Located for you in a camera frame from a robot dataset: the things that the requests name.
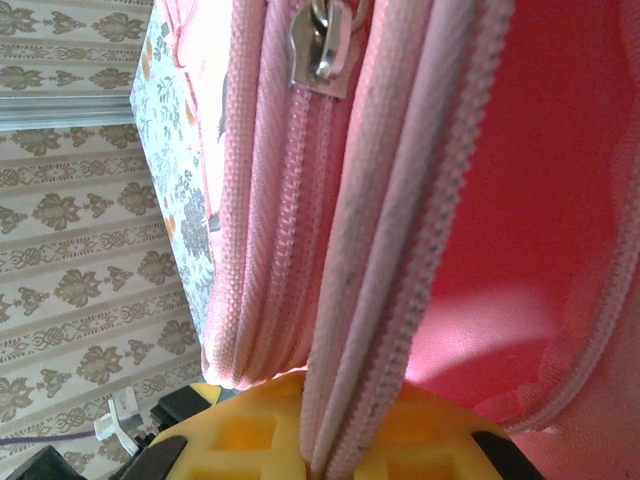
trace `pink bag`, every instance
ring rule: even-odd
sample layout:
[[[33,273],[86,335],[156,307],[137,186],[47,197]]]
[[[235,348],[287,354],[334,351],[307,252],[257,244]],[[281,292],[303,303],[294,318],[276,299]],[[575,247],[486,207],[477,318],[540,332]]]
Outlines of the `pink bag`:
[[[233,2],[203,369],[308,365],[316,475],[406,379],[550,479],[640,478],[640,4],[513,3]]]

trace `purple cable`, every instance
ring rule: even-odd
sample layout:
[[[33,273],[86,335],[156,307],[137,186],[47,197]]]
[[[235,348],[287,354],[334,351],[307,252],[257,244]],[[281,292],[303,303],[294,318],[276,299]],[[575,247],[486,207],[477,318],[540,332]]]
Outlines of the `purple cable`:
[[[14,437],[14,438],[0,438],[0,447],[8,445],[25,445],[30,443],[51,443],[51,442],[65,442],[67,440],[80,440],[81,438],[93,437],[95,432],[93,430],[87,432],[70,433],[67,435],[52,435],[50,437]]]

